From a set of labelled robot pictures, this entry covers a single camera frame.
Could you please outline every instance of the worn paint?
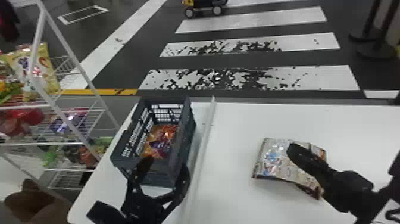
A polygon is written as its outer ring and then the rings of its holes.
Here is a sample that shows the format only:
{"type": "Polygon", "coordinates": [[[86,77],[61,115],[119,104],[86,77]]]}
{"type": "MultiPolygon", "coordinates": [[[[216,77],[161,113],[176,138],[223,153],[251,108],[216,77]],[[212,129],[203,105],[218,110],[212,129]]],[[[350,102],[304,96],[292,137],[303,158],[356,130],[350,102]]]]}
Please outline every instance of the worn paint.
{"type": "Polygon", "coordinates": [[[349,66],[150,70],[139,89],[359,90],[349,66]]]}
{"type": "Polygon", "coordinates": [[[257,38],[169,43],[165,46],[160,57],[323,49],[340,49],[335,34],[312,33],[306,35],[263,36],[257,38]]]}

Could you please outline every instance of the white wire rack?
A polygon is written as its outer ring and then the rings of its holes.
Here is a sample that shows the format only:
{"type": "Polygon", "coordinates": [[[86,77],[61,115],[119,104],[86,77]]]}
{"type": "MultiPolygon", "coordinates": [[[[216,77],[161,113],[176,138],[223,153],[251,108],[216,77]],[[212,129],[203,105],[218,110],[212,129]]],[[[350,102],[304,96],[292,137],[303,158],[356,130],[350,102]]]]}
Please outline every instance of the white wire rack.
{"type": "MultiPolygon", "coordinates": [[[[73,108],[71,110],[63,110],[62,112],[69,117],[81,116],[79,123],[76,124],[75,127],[85,138],[88,138],[105,110],[103,108],[73,108]]],[[[30,133],[19,134],[18,136],[7,139],[5,143],[0,145],[2,147],[9,147],[20,145],[83,144],[73,133],[69,135],[60,135],[57,133],[58,129],[61,128],[64,123],[55,124],[55,121],[60,120],[60,118],[52,110],[43,110],[43,113],[45,115],[44,121],[36,126],[30,126],[30,133]]]]}
{"type": "MultiPolygon", "coordinates": [[[[76,68],[76,66],[72,62],[71,57],[69,56],[50,58],[50,61],[55,70],[52,74],[49,75],[55,76],[58,83],[60,84],[60,90],[49,95],[50,99],[53,102],[55,102],[64,93],[64,90],[68,89],[68,86],[82,74],[76,68]]],[[[23,96],[21,94],[11,98],[6,103],[0,105],[0,110],[12,110],[21,108],[46,108],[46,107],[51,107],[51,104],[49,104],[49,102],[47,102],[43,98],[43,96],[38,95],[34,101],[24,102],[23,96]]]]}
{"type": "Polygon", "coordinates": [[[35,179],[39,179],[45,171],[41,159],[44,152],[36,146],[8,147],[2,155],[6,161],[35,179]]]}
{"type": "Polygon", "coordinates": [[[80,189],[82,187],[79,186],[79,180],[82,172],[91,170],[86,170],[84,164],[79,164],[79,162],[72,163],[66,157],[62,156],[61,158],[57,158],[51,165],[47,164],[43,166],[43,158],[49,156],[49,151],[47,151],[46,147],[56,145],[58,146],[57,151],[63,155],[62,148],[67,145],[84,145],[99,161],[101,156],[96,153],[95,147],[89,143],[92,139],[91,133],[97,130],[96,125],[101,118],[108,118],[112,126],[109,129],[104,129],[103,127],[102,130],[118,130],[120,125],[109,111],[103,99],[99,96],[96,88],[88,78],[62,33],[57,28],[43,2],[41,0],[13,0],[13,4],[16,5],[32,4],[32,2],[39,8],[39,18],[37,20],[35,37],[32,46],[29,48],[30,58],[28,61],[38,61],[39,45],[42,42],[44,28],[48,25],[60,41],[61,47],[67,53],[66,56],[51,58],[54,73],[48,75],[55,76],[60,85],[60,90],[47,93],[45,86],[33,74],[37,64],[29,63],[27,78],[31,83],[31,87],[37,92],[38,97],[32,102],[24,102],[22,95],[12,97],[5,104],[0,105],[0,111],[7,113],[9,112],[7,110],[10,109],[39,108],[44,114],[44,120],[38,125],[25,128],[24,134],[6,137],[5,141],[0,143],[0,156],[3,156],[6,161],[21,169],[36,181],[45,171],[57,171],[50,184],[50,188],[69,186],[67,188],[80,189]],[[63,96],[64,91],[77,78],[83,78],[87,86],[92,90],[93,97],[90,100],[82,101],[80,98],[66,99],[63,96]],[[75,120],[72,119],[73,116],[79,116],[80,118],[75,120]],[[59,131],[61,125],[65,126],[66,129],[62,134],[59,131]]]}

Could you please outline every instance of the product on shelf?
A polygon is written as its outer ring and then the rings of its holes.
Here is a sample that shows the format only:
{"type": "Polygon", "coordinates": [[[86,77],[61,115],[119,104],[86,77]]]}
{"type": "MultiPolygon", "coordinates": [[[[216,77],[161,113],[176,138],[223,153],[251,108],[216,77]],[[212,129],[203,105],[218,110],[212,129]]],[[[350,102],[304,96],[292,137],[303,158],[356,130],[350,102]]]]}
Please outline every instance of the product on shelf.
{"type": "Polygon", "coordinates": [[[6,118],[0,125],[0,132],[9,137],[19,135],[24,132],[21,120],[15,118],[6,118]]]}
{"type": "Polygon", "coordinates": [[[66,145],[62,148],[64,156],[71,161],[71,163],[81,163],[79,146],[77,145],[66,145]]]}
{"type": "Polygon", "coordinates": [[[314,154],[326,160],[325,150],[310,143],[296,142],[290,139],[265,138],[257,155],[252,177],[293,182],[307,194],[319,198],[321,192],[317,180],[296,166],[286,154],[291,143],[308,148],[314,154]]]}
{"type": "MultiPolygon", "coordinates": [[[[27,77],[29,64],[32,63],[29,61],[30,50],[30,45],[24,45],[24,47],[18,48],[16,52],[10,52],[3,56],[9,66],[15,71],[20,81],[24,84],[23,100],[25,102],[33,101],[39,96],[27,77]]],[[[37,78],[44,87],[44,90],[46,90],[48,94],[56,94],[59,92],[60,85],[55,77],[54,68],[49,58],[47,43],[40,44],[37,61],[34,63],[35,66],[32,71],[33,77],[37,78]]]]}
{"type": "Polygon", "coordinates": [[[5,79],[10,75],[15,75],[14,70],[8,65],[4,55],[0,53],[0,79],[5,79]]]}
{"type": "Polygon", "coordinates": [[[19,82],[7,82],[0,80],[0,105],[14,96],[22,94],[23,84],[19,82]]]}
{"type": "Polygon", "coordinates": [[[21,119],[23,122],[26,122],[31,126],[38,125],[45,119],[42,110],[38,108],[16,109],[10,110],[9,112],[11,113],[11,117],[21,119]]]}
{"type": "Polygon", "coordinates": [[[95,138],[93,142],[89,142],[93,144],[97,154],[104,155],[112,141],[113,137],[99,137],[95,138]]]}
{"type": "Polygon", "coordinates": [[[97,163],[96,158],[92,155],[92,153],[90,153],[90,151],[86,147],[80,147],[79,153],[80,161],[84,163],[86,167],[93,167],[97,163]]]}
{"type": "Polygon", "coordinates": [[[147,137],[142,157],[164,159],[171,151],[173,139],[178,125],[154,125],[147,137]]]}
{"type": "MultiPolygon", "coordinates": [[[[87,108],[74,108],[70,112],[65,113],[65,116],[67,116],[67,118],[81,133],[86,132],[85,115],[87,110],[87,108]]],[[[50,129],[57,135],[62,136],[68,136],[72,133],[72,130],[68,125],[57,115],[51,119],[50,129]]]]}
{"type": "Polygon", "coordinates": [[[49,167],[53,165],[54,163],[57,163],[59,160],[60,155],[57,153],[57,146],[52,145],[48,147],[45,156],[43,158],[43,166],[44,167],[49,167]]]}

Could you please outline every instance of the yellow line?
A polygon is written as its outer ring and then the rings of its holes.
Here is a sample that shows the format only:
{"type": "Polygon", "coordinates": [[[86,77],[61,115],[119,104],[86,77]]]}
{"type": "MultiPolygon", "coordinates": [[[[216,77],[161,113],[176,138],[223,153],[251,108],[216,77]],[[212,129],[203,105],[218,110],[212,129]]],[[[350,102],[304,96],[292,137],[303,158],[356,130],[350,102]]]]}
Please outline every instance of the yellow line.
{"type": "MultiPolygon", "coordinates": [[[[132,96],[138,91],[137,89],[97,89],[102,96],[132,96]]],[[[91,89],[66,89],[63,95],[94,95],[91,89]]]]}

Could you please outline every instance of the white floor marking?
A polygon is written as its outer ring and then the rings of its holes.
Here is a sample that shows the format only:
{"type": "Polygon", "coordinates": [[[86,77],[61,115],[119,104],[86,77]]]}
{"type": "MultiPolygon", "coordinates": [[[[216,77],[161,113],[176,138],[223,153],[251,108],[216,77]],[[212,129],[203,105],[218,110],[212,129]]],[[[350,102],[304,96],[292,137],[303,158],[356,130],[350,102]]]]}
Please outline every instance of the white floor marking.
{"type": "MultiPolygon", "coordinates": [[[[90,80],[94,80],[100,71],[124,47],[124,44],[146,24],[165,2],[166,0],[148,0],[81,62],[90,80]]],[[[84,78],[79,76],[67,89],[84,89],[86,86],[84,78]]]]}
{"type": "Polygon", "coordinates": [[[394,99],[399,94],[399,90],[364,90],[367,98],[394,99]]]}
{"type": "Polygon", "coordinates": [[[248,5],[270,4],[278,2],[293,2],[299,0],[228,0],[228,7],[240,7],[248,5]]]}
{"type": "Polygon", "coordinates": [[[73,11],[73,12],[70,12],[70,13],[67,13],[67,14],[64,14],[64,15],[60,15],[57,18],[62,23],[64,23],[64,25],[69,25],[69,24],[76,23],[78,21],[84,20],[86,18],[90,18],[90,17],[93,17],[95,15],[99,15],[99,14],[107,13],[107,12],[108,12],[108,9],[106,9],[106,8],[100,7],[98,5],[92,5],[92,6],[89,6],[89,7],[86,7],[86,8],[81,8],[80,10],[76,10],[76,11],[73,11]],[[67,15],[72,15],[72,14],[75,14],[75,13],[79,13],[79,12],[82,12],[82,11],[85,11],[85,10],[89,10],[91,8],[95,8],[95,9],[97,9],[99,11],[97,13],[93,13],[93,14],[90,14],[90,15],[87,15],[87,16],[84,16],[84,17],[77,18],[75,20],[71,20],[71,21],[68,21],[66,18],[64,18],[67,15]]]}
{"type": "Polygon", "coordinates": [[[321,7],[308,7],[294,10],[266,11],[261,13],[227,15],[191,20],[187,19],[182,21],[175,33],[323,23],[326,21],[326,17],[321,7]]]}
{"type": "Polygon", "coordinates": [[[333,33],[169,43],[165,46],[160,57],[327,49],[340,49],[333,33]]]}
{"type": "Polygon", "coordinates": [[[150,70],[139,89],[359,90],[350,66],[150,70]]]}

